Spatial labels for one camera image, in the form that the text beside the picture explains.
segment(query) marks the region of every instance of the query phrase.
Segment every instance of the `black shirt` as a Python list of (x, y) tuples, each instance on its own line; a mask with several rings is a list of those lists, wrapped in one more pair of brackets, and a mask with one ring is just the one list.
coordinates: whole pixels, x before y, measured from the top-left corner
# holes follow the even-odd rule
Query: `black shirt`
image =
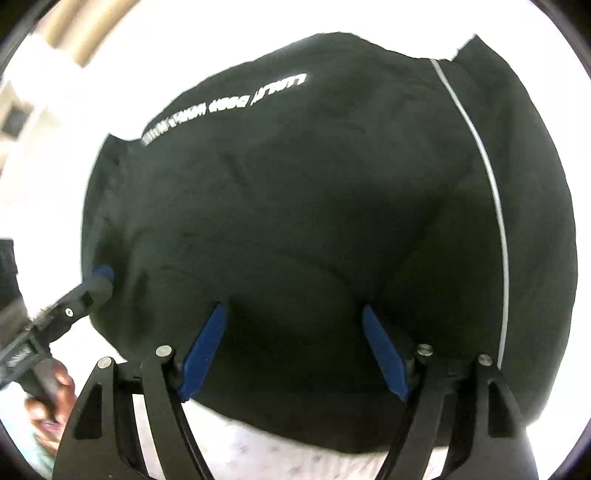
[[(531, 421), (569, 333), (570, 192), (498, 55), (474, 38), (440, 65), (496, 176), (510, 277), (502, 371)], [(109, 137), (87, 191), (82, 264), (115, 270), (92, 322), (127, 359), (163, 343), (186, 355), (224, 302), (228, 330), (196, 400), (343, 452), (386, 449), (404, 409), (363, 336), (365, 303), (442, 355), (499, 349), (499, 226), (475, 140), (429, 59), (350, 34), (221, 72), (142, 139)]]

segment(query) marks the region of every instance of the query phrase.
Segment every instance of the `blue gripper pad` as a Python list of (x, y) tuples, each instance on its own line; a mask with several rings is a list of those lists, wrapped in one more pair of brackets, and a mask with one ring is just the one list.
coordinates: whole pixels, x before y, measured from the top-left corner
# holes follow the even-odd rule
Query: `blue gripper pad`
[(362, 325), (365, 337), (390, 392), (396, 394), (400, 400), (406, 401), (408, 398), (408, 383), (405, 363), (369, 305), (363, 307)]
[(226, 310), (218, 303), (184, 361), (183, 383), (178, 389), (182, 402), (186, 402), (201, 390), (225, 330)]
[(111, 283), (113, 283), (113, 280), (115, 279), (115, 273), (108, 265), (100, 265), (99, 267), (96, 267), (92, 272), (92, 275), (102, 275), (103, 277), (107, 277), (109, 280), (111, 280)]

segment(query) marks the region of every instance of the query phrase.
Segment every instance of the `white backdrop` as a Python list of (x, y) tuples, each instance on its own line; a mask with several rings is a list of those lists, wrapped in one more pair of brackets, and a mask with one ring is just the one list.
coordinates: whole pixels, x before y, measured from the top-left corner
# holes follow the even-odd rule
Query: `white backdrop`
[[(528, 430), (540, 478), (548, 478), (591, 417), (591, 386), (579, 381), (585, 380), (591, 339), (585, 295), (591, 281), (591, 217), (585, 216), (591, 205), (591, 80), (555, 26), (527, 0), (141, 0), (84, 70), (30, 37), (7, 78), (40, 106), (39, 120), (0, 180), (0, 236), (15, 239), (27, 306), (34, 313), (80, 281), (82, 201), (107, 133), (137, 138), (180, 92), (211, 74), (331, 31), (437, 59), (453, 58), (477, 34), (515, 70), (540, 111), (571, 188), (579, 257), (567, 352), (550, 401)], [(122, 360), (87, 320), (53, 352), (69, 367), (78, 392), (101, 356)], [(195, 415), (217, 425), (207, 414)]]

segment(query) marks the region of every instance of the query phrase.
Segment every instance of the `white stripe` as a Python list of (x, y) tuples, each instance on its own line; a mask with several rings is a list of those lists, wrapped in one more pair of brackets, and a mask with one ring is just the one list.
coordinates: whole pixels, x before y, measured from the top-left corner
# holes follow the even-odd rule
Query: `white stripe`
[(470, 120), (470, 117), (464, 110), (464, 107), (462, 106), (460, 99), (457, 97), (456, 92), (453, 91), (452, 86), (447, 81), (447, 78), (441, 70), (437, 60), (431, 60), (431, 63), (433, 63), (433, 67), (435, 68), (437, 75), (439, 75), (439, 79), (441, 80), (442, 84), (445, 85), (445, 88), (449, 94), (452, 96), (453, 102), (456, 104), (457, 109), (464, 117), (468, 128), (470, 128), (470, 132), (472, 132), (472, 136), (476, 141), (476, 145), (480, 151), (480, 156), (482, 157), (482, 161), (484, 162), (484, 166), (486, 168), (488, 182), (491, 184), (492, 198), (495, 202), (496, 221), (499, 225), (499, 234), (501, 236), (501, 255), (503, 260), (503, 319), (501, 324), (501, 338), (499, 340), (499, 354), (496, 362), (497, 367), (500, 369), (503, 363), (503, 355), (505, 353), (507, 323), (509, 322), (509, 252), (507, 249), (507, 235), (505, 233), (505, 222), (503, 221), (503, 210), (501, 209), (501, 196), (499, 195), (499, 189), (496, 186), (495, 173), (492, 171), (491, 161), (486, 154), (486, 150), (480, 135), (478, 135), (472, 120)]

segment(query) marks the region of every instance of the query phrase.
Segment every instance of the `metal screw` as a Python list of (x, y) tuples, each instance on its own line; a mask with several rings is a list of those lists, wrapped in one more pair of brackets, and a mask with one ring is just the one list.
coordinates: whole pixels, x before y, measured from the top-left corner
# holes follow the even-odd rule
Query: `metal screw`
[(104, 356), (99, 360), (97, 366), (99, 368), (107, 368), (111, 364), (111, 359), (108, 356)]
[(417, 353), (421, 356), (431, 356), (433, 354), (433, 347), (428, 343), (419, 343), (417, 345)]
[(170, 345), (160, 345), (156, 349), (156, 355), (158, 355), (158, 356), (169, 356), (172, 351), (173, 351), (173, 348)]
[(492, 358), (483, 353), (482, 355), (478, 355), (478, 363), (485, 367), (489, 367), (492, 365)]

